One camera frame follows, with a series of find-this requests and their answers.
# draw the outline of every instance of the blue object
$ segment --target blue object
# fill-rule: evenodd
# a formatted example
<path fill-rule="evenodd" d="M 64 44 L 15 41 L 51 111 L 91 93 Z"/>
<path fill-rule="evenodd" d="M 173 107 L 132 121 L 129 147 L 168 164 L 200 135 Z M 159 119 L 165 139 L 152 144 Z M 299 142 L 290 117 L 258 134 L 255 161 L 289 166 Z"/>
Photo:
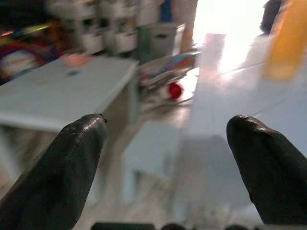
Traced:
<path fill-rule="evenodd" d="M 165 0 L 164 3 L 160 6 L 161 14 L 160 14 L 160 21 L 162 22 L 172 22 L 172 4 L 171 0 Z"/>

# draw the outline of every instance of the red ball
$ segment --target red ball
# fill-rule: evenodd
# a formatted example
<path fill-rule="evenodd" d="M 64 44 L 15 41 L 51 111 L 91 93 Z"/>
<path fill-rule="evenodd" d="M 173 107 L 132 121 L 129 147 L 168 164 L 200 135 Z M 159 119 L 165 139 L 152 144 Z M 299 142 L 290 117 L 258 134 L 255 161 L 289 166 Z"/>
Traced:
<path fill-rule="evenodd" d="M 171 99 L 178 99 L 182 95 L 182 88 L 175 82 L 168 85 L 168 92 Z"/>

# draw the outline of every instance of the yellow object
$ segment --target yellow object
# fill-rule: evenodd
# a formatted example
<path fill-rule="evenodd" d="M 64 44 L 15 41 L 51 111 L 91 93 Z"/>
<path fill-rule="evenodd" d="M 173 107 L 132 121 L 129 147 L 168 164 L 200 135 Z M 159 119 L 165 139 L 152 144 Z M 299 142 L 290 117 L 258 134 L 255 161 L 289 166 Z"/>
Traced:
<path fill-rule="evenodd" d="M 276 34 L 264 77 L 288 81 L 297 73 L 307 44 L 307 0 L 288 0 L 285 7 L 274 25 Z"/>

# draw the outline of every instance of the pink object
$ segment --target pink object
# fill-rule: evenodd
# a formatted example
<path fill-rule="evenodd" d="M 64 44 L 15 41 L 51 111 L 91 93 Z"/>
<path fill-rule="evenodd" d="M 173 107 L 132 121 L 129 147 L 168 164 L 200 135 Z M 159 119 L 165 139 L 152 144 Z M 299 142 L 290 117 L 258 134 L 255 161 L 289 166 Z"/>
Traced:
<path fill-rule="evenodd" d="M 80 66 L 88 62 L 90 57 L 87 54 L 64 54 L 63 59 L 69 66 Z"/>

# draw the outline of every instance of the bright light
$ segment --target bright light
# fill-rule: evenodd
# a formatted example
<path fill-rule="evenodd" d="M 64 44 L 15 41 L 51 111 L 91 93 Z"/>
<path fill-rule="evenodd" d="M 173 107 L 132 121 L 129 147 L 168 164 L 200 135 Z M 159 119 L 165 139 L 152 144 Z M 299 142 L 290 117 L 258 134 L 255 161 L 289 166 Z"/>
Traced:
<path fill-rule="evenodd" d="M 193 40 L 202 45 L 207 33 L 255 37 L 268 0 L 198 0 Z"/>

